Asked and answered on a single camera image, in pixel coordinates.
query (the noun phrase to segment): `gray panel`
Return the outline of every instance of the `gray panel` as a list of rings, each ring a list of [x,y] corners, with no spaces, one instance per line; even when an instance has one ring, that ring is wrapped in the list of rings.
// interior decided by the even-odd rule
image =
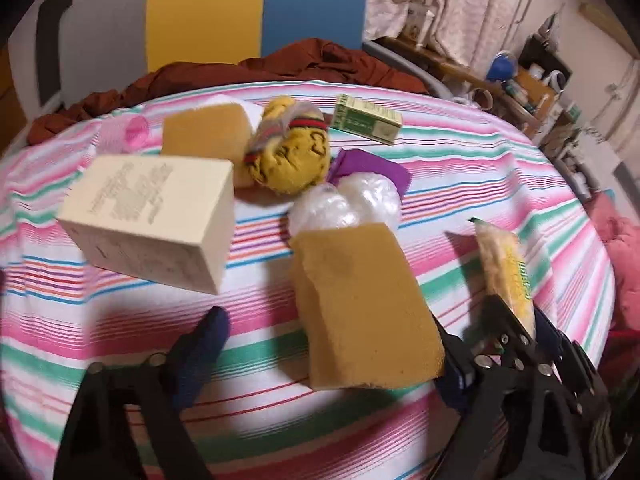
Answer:
[[[124,90],[146,74],[146,0],[78,0],[60,23],[65,106],[92,92]]]
[[[640,216],[640,189],[634,179],[634,176],[629,171],[629,168],[624,162],[620,162],[613,171],[613,176],[616,177],[623,191],[629,198],[629,201],[634,206],[636,213]]]

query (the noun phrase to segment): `red blanket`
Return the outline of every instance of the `red blanket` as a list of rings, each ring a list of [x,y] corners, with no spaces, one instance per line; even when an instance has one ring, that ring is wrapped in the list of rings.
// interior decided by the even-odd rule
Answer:
[[[245,59],[238,65],[176,62],[138,79],[123,92],[93,93],[31,125],[27,142],[39,144],[73,124],[137,104],[187,90],[258,81],[310,81],[348,83],[427,94],[414,76],[389,67],[362,50],[331,41],[309,38],[290,44],[269,56]]]
[[[609,389],[640,365],[640,226],[622,218],[604,193],[584,207],[613,266],[616,306],[598,371]]]

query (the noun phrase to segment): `brown blanket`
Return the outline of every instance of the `brown blanket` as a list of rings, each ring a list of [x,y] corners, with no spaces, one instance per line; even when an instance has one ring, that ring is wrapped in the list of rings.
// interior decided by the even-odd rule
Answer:
[[[138,79],[123,92],[96,92],[84,100],[42,116],[31,125],[27,141],[39,144],[73,124],[137,104],[187,90],[258,81],[309,81],[348,83],[427,94],[414,76],[399,72],[362,50],[344,48],[331,41],[309,38],[238,65],[175,62]]]

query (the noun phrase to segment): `yellow cloth bundle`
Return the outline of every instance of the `yellow cloth bundle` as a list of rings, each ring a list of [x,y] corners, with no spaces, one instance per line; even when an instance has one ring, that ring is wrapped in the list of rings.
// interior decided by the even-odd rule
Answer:
[[[443,373],[438,329],[386,225],[303,232],[291,245],[313,389],[402,388]]]
[[[295,194],[322,182],[331,153],[322,112],[313,104],[280,96],[271,100],[244,162],[261,186]]]

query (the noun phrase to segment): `wall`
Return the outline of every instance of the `wall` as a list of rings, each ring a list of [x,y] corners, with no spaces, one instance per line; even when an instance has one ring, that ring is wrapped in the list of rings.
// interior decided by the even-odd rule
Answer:
[[[615,40],[578,13],[582,2],[609,9],[604,0],[533,0],[509,50],[519,54],[527,37],[538,30],[545,19],[558,10],[563,2],[565,5],[560,17],[558,55],[574,72],[565,94],[576,101],[584,116],[590,120],[609,99],[609,94],[605,91],[607,85],[619,83],[632,60]],[[633,81],[630,81],[621,92],[623,98],[614,102],[598,122],[601,133],[606,134],[609,131],[632,83]]]

